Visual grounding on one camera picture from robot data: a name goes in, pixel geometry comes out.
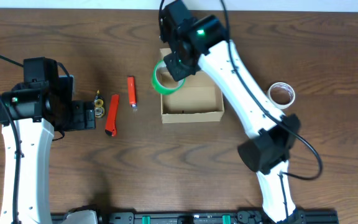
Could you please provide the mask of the white tape roll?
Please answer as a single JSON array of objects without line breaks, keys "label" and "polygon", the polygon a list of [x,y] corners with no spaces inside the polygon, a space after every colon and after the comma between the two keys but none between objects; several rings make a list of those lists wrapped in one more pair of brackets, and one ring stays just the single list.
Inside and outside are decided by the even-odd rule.
[{"label": "white tape roll", "polygon": [[267,97],[281,110],[290,107],[296,99],[294,89],[284,82],[276,82],[272,84],[267,91]]}]

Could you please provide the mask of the cardboard box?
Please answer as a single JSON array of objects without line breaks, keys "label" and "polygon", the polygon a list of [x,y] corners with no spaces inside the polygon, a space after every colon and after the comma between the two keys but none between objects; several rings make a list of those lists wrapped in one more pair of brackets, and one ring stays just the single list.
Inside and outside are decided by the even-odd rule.
[{"label": "cardboard box", "polygon": [[166,65],[156,65],[155,77],[164,87],[160,95],[163,124],[219,122],[224,114],[223,94],[219,87],[202,71],[184,81],[175,82]]}]

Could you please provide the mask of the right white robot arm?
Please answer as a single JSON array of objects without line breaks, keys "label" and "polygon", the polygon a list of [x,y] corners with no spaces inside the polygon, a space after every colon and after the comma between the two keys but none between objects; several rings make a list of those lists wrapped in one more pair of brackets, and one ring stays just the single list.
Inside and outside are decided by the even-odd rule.
[{"label": "right white robot arm", "polygon": [[172,78],[179,82],[202,71],[215,82],[248,137],[237,150],[257,174],[263,211],[275,223],[295,220],[296,206],[284,174],[300,127],[298,118],[285,116],[267,98],[216,16],[197,19],[183,1],[173,1],[160,5],[158,19],[161,40],[172,51],[163,58]]}]

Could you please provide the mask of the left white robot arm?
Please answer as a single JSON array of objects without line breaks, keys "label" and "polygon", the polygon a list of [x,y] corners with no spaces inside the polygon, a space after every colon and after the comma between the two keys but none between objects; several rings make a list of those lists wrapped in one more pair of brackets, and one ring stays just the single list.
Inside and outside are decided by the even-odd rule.
[{"label": "left white robot arm", "polygon": [[49,159],[55,133],[96,127],[94,103],[73,100],[75,79],[59,75],[61,63],[23,61],[24,81],[0,97],[5,147],[0,223],[52,223]]}]

